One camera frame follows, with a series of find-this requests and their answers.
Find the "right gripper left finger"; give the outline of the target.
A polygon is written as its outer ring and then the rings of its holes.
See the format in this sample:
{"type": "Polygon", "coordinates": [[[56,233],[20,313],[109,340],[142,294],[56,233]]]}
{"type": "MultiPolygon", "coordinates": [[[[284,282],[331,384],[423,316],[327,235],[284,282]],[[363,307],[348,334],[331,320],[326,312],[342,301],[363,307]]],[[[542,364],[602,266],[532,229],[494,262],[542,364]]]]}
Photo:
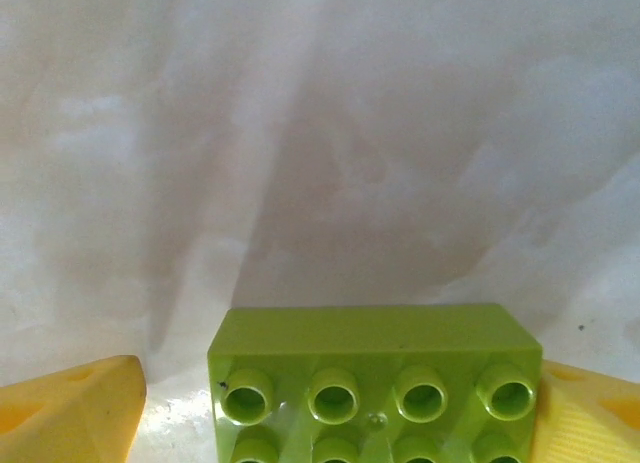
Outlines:
{"type": "Polygon", "coordinates": [[[147,394],[118,355],[0,388],[0,463],[126,463],[147,394]]]}

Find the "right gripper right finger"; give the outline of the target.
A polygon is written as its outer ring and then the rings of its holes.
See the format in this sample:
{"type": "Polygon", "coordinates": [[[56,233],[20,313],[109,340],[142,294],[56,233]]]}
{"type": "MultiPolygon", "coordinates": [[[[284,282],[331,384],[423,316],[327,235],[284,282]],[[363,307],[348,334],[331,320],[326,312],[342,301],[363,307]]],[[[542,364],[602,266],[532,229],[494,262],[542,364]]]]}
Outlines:
{"type": "Polygon", "coordinates": [[[533,463],[640,463],[640,383],[545,360],[533,463]]]}

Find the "lime green lego brick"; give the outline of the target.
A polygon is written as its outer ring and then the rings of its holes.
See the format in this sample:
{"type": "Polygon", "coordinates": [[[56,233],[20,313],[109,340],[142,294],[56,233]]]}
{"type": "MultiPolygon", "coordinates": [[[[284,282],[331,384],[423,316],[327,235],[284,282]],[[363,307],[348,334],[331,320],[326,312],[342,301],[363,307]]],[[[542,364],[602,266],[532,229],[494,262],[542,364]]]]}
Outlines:
{"type": "Polygon", "coordinates": [[[218,463],[529,463],[542,349],[492,304],[234,308],[218,463]]]}

